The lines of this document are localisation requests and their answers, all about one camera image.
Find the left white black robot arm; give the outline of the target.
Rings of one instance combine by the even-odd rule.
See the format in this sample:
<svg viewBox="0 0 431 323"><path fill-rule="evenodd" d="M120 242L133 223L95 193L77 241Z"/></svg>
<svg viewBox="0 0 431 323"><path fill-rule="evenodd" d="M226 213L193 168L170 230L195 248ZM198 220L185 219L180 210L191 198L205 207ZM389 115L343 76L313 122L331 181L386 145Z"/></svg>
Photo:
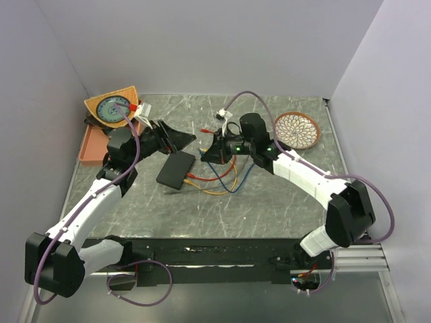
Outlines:
<svg viewBox="0 0 431 323"><path fill-rule="evenodd" d="M196 136L170 128L163 120L151 122L142 133L133 127L112 130L103 166L85 196L46 233L33 233L25 244L24 280L38 291L71 297L86 277L107 266L127 270L133 262L133 244L118 236L107 236L100 243L84 247L84 242L101 219L132 187L135 166L153 153L177 153Z"/></svg>

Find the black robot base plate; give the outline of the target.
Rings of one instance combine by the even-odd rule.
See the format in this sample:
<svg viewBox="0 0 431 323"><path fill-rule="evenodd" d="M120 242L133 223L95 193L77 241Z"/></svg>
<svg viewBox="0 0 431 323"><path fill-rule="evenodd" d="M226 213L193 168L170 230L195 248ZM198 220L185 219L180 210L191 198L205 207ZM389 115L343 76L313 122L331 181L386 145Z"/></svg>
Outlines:
<svg viewBox="0 0 431 323"><path fill-rule="evenodd" d="M315 258L295 238L129 238L132 250L100 272L137 272L140 287L173 282L289 284L291 275L329 270L330 253Z"/></svg>

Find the black network switch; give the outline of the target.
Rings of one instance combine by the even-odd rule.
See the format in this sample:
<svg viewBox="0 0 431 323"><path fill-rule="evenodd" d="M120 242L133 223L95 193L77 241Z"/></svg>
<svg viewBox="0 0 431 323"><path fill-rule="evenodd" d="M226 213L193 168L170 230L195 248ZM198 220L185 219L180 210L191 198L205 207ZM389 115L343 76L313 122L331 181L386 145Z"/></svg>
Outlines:
<svg viewBox="0 0 431 323"><path fill-rule="evenodd" d="M170 154L156 177L156 182L168 188L180 190L195 160L194 155L184 151Z"/></svg>

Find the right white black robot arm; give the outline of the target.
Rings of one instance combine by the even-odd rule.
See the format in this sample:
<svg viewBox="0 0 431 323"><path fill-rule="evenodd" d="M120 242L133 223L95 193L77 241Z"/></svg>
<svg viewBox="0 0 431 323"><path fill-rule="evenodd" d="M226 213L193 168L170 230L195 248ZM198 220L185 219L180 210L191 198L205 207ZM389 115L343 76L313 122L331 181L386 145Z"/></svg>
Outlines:
<svg viewBox="0 0 431 323"><path fill-rule="evenodd" d="M271 139L257 113L240 118L237 134L228 128L218 129L201 161L225 164L234 155L250 156L256 166L301 188L326 210L325 224L306 234L294 252L294 260L302 268L311 267L322 252L351 246L375 222L363 182L332 179L315 168L287 145Z"/></svg>

